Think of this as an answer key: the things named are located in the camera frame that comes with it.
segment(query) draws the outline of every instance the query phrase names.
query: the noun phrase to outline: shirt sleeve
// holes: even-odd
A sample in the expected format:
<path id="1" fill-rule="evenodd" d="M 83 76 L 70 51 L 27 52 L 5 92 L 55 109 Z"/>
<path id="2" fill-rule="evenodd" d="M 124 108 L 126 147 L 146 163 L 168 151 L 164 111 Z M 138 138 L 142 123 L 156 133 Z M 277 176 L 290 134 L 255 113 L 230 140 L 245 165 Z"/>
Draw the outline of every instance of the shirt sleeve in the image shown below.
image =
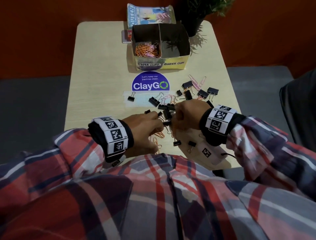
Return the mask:
<path id="1" fill-rule="evenodd" d="M 63 132 L 54 144 L 0 165 L 0 218 L 60 184 L 101 170 L 104 153 L 88 130 Z"/>
<path id="2" fill-rule="evenodd" d="M 295 192 L 316 201 L 316 153 L 288 142 L 286 133 L 249 116 L 227 137 L 248 181 Z"/>

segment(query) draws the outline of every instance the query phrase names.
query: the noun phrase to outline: semicircular sticker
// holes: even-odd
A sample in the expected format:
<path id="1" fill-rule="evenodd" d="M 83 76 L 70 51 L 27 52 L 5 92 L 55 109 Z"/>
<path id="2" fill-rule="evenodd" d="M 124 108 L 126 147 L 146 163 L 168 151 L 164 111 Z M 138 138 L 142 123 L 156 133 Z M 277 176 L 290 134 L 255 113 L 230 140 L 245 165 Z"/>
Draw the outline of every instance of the semicircular sticker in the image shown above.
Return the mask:
<path id="1" fill-rule="evenodd" d="M 138 74 L 132 83 L 132 91 L 169 91 L 168 79 L 161 73 L 146 71 Z"/>

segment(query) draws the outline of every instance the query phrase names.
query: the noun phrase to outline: red plaid shirt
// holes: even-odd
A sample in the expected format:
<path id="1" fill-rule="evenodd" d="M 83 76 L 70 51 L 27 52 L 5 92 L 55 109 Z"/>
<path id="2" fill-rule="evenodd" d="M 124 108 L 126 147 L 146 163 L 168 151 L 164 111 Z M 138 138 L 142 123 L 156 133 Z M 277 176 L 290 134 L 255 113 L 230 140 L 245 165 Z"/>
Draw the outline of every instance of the red plaid shirt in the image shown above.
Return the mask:
<path id="1" fill-rule="evenodd" d="M 0 165 L 1 239 L 312 239 L 316 154 L 254 117 L 227 147 L 248 181 L 181 156 L 139 156 L 104 170 L 85 129 Z"/>

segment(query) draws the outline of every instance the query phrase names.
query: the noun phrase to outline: gray floor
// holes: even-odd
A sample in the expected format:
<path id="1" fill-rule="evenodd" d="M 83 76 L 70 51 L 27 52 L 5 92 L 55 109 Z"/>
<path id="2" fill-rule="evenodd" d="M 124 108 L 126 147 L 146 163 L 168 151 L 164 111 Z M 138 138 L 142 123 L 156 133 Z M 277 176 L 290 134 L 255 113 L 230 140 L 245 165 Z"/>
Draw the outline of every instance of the gray floor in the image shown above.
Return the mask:
<path id="1" fill-rule="evenodd" d="M 293 79 L 289 70 L 284 66 L 227 70 L 241 112 L 289 133 L 279 100 L 279 89 Z M 64 130 L 69 84 L 70 76 L 0 81 L 0 164 L 22 150 L 49 146 L 52 137 Z M 225 170 L 224 176 L 242 180 L 243 169 Z"/>
<path id="2" fill-rule="evenodd" d="M 70 76 L 0 81 L 0 164 L 64 130 Z"/>

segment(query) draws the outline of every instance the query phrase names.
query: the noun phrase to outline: divided box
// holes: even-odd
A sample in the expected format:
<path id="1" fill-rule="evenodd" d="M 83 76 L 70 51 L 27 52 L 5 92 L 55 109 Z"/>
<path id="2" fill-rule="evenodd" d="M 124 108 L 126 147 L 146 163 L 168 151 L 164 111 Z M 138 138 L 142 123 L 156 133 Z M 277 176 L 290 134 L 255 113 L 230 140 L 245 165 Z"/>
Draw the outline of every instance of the divided box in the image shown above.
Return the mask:
<path id="1" fill-rule="evenodd" d="M 134 25 L 131 42 L 137 70 L 184 69 L 190 55 L 189 37 L 182 24 Z M 159 58 L 137 57 L 135 49 L 140 43 L 157 43 Z"/>

